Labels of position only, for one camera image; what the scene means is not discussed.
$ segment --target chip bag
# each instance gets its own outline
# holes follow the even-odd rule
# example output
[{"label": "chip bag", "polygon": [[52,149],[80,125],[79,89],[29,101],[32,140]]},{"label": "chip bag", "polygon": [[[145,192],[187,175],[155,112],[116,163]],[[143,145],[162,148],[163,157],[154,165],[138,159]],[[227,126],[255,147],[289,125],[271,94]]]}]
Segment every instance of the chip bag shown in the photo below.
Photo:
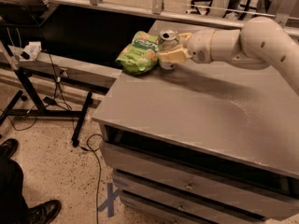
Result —
[{"label": "chip bag", "polygon": [[128,74],[140,75],[158,63],[157,52],[158,37],[139,31],[116,59],[116,64]]}]

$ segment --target floor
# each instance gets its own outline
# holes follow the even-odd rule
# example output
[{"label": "floor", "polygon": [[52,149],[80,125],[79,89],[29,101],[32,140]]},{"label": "floor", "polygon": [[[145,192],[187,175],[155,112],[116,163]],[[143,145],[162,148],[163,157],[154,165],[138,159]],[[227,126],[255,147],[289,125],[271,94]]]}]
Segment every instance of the floor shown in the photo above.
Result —
[{"label": "floor", "polygon": [[[31,78],[41,98],[52,97],[54,87],[49,80]],[[7,70],[0,72],[0,109],[6,108],[12,96],[21,89],[14,74]],[[85,99],[86,91],[64,86],[64,98],[73,110],[80,110]],[[97,123],[91,117],[94,109],[104,96],[95,94],[93,106],[89,108],[86,120],[79,136],[79,144],[87,147],[87,139],[96,133],[100,134]],[[17,108],[30,109],[30,100],[19,101]],[[62,119],[9,119],[0,127],[3,135],[0,143],[8,138],[16,138],[20,147],[13,160],[20,164],[24,172],[23,196],[30,207],[58,199],[62,202],[62,211],[52,222],[53,224],[169,224],[159,218],[140,213],[124,206],[113,187],[114,197],[107,195],[107,187],[112,185],[111,169],[105,165],[100,150],[96,151],[101,163],[101,182],[96,203],[96,191],[99,177],[99,165],[92,152],[86,152],[80,147],[74,148],[71,143],[73,133],[72,120]],[[90,139],[90,146],[97,149],[101,142],[100,136]],[[299,223],[299,215],[285,221],[266,221],[266,224],[295,224]]]}]

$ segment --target gray table surface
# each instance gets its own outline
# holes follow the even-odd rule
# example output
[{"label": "gray table surface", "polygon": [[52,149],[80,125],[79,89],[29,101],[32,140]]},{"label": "gray table surface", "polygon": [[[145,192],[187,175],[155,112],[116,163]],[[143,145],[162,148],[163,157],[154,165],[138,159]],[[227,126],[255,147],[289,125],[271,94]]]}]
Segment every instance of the gray table surface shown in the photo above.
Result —
[{"label": "gray table surface", "polygon": [[[156,21],[179,32],[202,29]],[[122,73],[93,120],[299,178],[299,97],[272,67],[188,61],[140,77]]]}]

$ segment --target foot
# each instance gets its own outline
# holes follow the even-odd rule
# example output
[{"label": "foot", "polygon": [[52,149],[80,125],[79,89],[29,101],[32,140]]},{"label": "foot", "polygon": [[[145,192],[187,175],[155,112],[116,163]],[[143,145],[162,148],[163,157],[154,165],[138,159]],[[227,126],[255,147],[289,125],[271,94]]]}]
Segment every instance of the foot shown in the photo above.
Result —
[{"label": "foot", "polygon": [[36,207],[30,208],[25,215],[24,221],[26,224],[49,224],[59,214],[62,208],[58,200],[48,201]]},{"label": "foot", "polygon": [[18,149],[18,140],[9,138],[0,145],[0,156],[10,158]]}]

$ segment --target drawer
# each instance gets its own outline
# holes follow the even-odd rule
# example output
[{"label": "drawer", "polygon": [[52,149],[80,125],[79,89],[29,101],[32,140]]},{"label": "drawer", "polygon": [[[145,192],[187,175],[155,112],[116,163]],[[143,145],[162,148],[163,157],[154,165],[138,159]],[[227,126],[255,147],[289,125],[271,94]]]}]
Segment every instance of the drawer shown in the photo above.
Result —
[{"label": "drawer", "polygon": [[211,224],[213,222],[205,221],[201,218],[192,217],[180,213],[177,210],[172,210],[161,204],[145,200],[141,197],[135,196],[128,192],[120,192],[121,202],[134,209],[140,210],[145,213],[149,213],[153,216],[162,218],[163,220],[170,221],[172,224]]},{"label": "drawer", "polygon": [[113,182],[119,189],[213,222],[221,224],[264,224],[259,219],[246,216],[235,210],[197,199],[191,195],[116,170],[113,171]]},{"label": "drawer", "polygon": [[282,220],[299,212],[299,201],[171,161],[103,143],[106,164],[114,169],[186,190],[263,217]]}]

